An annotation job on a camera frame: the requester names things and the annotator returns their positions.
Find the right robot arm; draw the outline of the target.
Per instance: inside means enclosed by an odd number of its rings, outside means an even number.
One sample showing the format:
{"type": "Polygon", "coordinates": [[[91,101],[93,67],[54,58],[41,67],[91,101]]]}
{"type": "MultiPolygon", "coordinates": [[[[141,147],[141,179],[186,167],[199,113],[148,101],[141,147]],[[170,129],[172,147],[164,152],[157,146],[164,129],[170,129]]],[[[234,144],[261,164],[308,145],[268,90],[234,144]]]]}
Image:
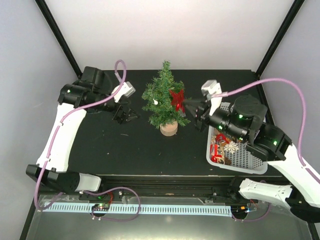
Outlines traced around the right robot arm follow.
{"type": "Polygon", "coordinates": [[[320,221],[320,176],[299,159],[292,140],[277,126],[264,122],[268,108],[251,95],[238,97],[232,111],[220,108],[220,101],[189,100],[182,102],[194,116],[200,131],[205,126],[245,144],[254,157],[277,169],[289,185],[257,182],[235,177],[227,189],[234,202],[253,199],[282,206],[294,216],[309,223],[320,221]]]}

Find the gold merry christmas sign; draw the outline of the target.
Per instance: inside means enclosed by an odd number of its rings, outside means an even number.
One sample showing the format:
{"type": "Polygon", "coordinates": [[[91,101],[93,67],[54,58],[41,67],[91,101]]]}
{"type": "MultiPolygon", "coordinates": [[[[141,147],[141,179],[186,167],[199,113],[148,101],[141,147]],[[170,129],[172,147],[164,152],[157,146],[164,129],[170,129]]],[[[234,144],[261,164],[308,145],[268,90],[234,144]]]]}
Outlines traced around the gold merry christmas sign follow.
{"type": "Polygon", "coordinates": [[[213,135],[211,137],[210,141],[210,157],[209,159],[213,163],[221,164],[221,165],[227,165],[230,166],[232,161],[226,157],[226,152],[224,151],[224,146],[226,145],[225,143],[222,142],[216,142],[215,141],[216,135],[213,135]]]}

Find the white perforated plastic basket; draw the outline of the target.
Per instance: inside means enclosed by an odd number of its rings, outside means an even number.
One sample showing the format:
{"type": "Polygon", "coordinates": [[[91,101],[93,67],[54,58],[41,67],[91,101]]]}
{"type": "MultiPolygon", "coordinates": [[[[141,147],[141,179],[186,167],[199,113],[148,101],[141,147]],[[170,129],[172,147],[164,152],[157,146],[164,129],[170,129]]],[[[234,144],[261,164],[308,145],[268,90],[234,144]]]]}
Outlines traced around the white perforated plastic basket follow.
{"type": "Polygon", "coordinates": [[[210,144],[211,138],[214,135],[220,134],[220,132],[210,126],[208,128],[208,136],[207,136],[207,147],[206,147],[206,160],[207,162],[214,166],[219,167],[221,169],[241,172],[244,174],[256,174],[262,175],[267,172],[268,165],[267,163],[263,162],[259,158],[253,156],[249,151],[246,150],[246,144],[237,140],[231,140],[231,142],[235,142],[239,146],[239,150],[233,154],[229,152],[225,152],[225,156],[231,160],[231,165],[224,165],[219,163],[213,163],[210,160],[210,144]]]}

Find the red star ornament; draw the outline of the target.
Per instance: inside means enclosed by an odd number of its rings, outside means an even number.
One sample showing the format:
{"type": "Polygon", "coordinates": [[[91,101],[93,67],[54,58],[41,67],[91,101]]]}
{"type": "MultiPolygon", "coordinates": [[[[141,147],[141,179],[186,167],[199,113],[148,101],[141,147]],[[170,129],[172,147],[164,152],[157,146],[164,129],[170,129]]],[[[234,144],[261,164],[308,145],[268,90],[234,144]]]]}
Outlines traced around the red star ornament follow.
{"type": "Polygon", "coordinates": [[[183,105],[183,101],[185,100],[184,90],[181,89],[179,92],[170,90],[169,93],[172,97],[171,105],[175,107],[175,111],[182,111],[182,113],[185,113],[185,107],[183,105]]]}

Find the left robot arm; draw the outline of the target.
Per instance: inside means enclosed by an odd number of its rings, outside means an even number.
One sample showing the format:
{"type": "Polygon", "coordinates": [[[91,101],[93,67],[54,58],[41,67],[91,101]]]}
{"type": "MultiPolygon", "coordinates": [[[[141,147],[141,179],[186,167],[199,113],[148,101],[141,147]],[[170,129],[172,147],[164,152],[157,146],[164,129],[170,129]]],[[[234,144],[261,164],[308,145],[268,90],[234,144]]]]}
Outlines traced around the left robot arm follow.
{"type": "Polygon", "coordinates": [[[70,171],[69,158],[78,129],[89,113],[109,112],[119,124],[128,123],[139,115],[130,108],[129,97],[135,88],[128,81],[121,83],[105,71],[86,66],[82,76],[66,84],[58,97],[57,113],[46,146],[36,161],[29,164],[26,174],[44,186],[66,194],[89,191],[97,200],[108,192],[102,179],[94,174],[70,171]]]}

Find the small green christmas tree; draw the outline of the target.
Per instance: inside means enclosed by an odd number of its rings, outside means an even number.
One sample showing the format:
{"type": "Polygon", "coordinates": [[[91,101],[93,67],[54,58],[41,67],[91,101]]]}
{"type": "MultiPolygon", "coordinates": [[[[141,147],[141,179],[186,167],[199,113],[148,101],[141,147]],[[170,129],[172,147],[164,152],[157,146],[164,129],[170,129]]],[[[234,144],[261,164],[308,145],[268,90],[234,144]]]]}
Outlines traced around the small green christmas tree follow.
{"type": "Polygon", "coordinates": [[[152,113],[149,116],[149,123],[152,126],[159,129],[161,125],[172,124],[174,121],[177,121],[178,125],[182,127],[190,123],[186,116],[182,117],[180,111],[176,111],[175,107],[171,105],[170,90],[178,93],[181,89],[184,91],[185,99],[185,84],[175,80],[171,70],[171,62],[163,61],[157,76],[152,79],[151,83],[146,84],[146,89],[141,96],[143,100],[147,101],[142,109],[152,113]]]}

